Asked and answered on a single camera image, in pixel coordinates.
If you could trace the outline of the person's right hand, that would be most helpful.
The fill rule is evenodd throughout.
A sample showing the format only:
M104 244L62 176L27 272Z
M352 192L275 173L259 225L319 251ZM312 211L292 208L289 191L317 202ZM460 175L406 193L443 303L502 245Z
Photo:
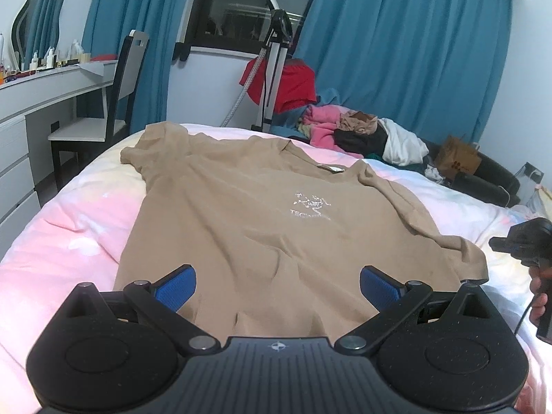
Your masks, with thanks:
M541 269L537 266L531 266L529 274L531 277L530 291L533 294L530 321L533 325L538 326L541 317L546 312L545 306L548 302L548 296L544 287L551 281L552 273L550 268Z

